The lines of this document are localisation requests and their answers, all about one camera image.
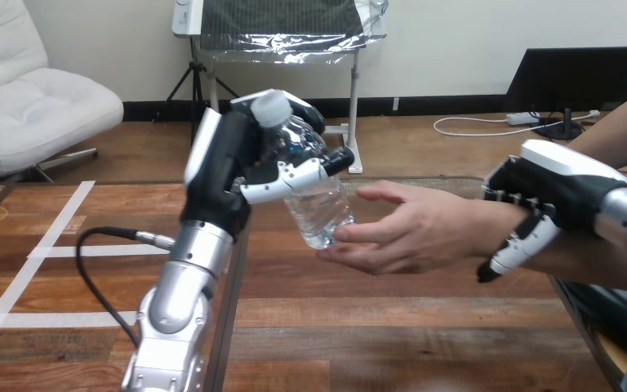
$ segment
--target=plastic water bottle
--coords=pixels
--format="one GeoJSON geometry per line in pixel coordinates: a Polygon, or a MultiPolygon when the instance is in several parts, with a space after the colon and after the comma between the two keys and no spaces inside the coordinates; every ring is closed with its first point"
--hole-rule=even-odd
{"type": "MultiPolygon", "coordinates": [[[[264,129],[263,161],[300,163],[309,158],[326,158],[326,142],[307,122],[292,115],[289,100],[282,91],[272,91],[254,100],[251,111],[264,129]]],[[[314,249],[334,245],[333,231],[354,222],[338,176],[286,197],[285,204],[301,236],[314,249]]]]}

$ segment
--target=cable connector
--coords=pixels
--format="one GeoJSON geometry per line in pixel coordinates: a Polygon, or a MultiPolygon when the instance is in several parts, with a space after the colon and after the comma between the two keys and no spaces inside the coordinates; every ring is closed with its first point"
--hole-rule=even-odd
{"type": "Polygon", "coordinates": [[[506,114],[506,121],[510,125],[534,124],[540,122],[539,113],[512,113],[506,114]]]}
{"type": "Polygon", "coordinates": [[[139,243],[147,243],[154,247],[159,247],[165,251],[170,251],[174,247],[174,239],[166,235],[149,233],[147,231],[139,231],[136,233],[136,241],[139,243]]]}

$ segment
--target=computer monitor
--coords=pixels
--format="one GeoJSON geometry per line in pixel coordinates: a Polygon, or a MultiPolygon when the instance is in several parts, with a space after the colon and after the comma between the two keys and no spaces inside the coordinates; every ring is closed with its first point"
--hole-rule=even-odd
{"type": "Polygon", "coordinates": [[[503,111],[562,112],[564,124],[538,133],[570,140],[581,132],[571,111],[599,110],[626,97],[627,47],[527,49],[503,111]]]}

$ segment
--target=chair leg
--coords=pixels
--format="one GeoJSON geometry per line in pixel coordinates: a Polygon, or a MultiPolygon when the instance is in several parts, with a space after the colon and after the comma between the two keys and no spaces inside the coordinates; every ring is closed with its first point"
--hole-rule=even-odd
{"type": "Polygon", "coordinates": [[[33,167],[33,169],[34,172],[37,173],[37,175],[40,176],[43,180],[45,180],[49,184],[54,184],[54,180],[52,180],[51,177],[49,177],[42,169],[40,169],[39,166],[35,166],[33,167]]]}
{"type": "Polygon", "coordinates": [[[98,154],[97,149],[84,149],[83,151],[61,155],[56,158],[52,158],[48,161],[39,163],[37,166],[35,166],[35,169],[41,172],[47,169],[51,169],[52,167],[58,167],[66,163],[77,161],[79,159],[83,159],[86,157],[96,157],[97,154],[98,154]]]}

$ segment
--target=robotic arm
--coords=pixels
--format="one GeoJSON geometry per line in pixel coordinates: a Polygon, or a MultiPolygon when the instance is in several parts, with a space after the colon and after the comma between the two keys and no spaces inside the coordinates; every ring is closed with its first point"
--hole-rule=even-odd
{"type": "MultiPolygon", "coordinates": [[[[131,357],[122,390],[188,392],[200,390],[200,349],[211,325],[210,301],[251,205],[263,203],[334,176],[353,161],[341,148],[326,158],[300,163],[262,162],[260,129],[250,114],[256,94],[233,101],[222,116],[207,109],[185,171],[186,204],[181,229],[156,287],[140,304],[140,346],[131,357]]],[[[294,113],[321,132],[316,109],[289,96],[294,113]]],[[[157,237],[136,239],[157,245],[157,237]]]]}
{"type": "Polygon", "coordinates": [[[528,207],[501,249],[478,269],[490,282],[525,263],[562,230],[584,230],[627,251],[627,179],[562,145],[528,140],[483,186],[486,200],[528,207]]]}

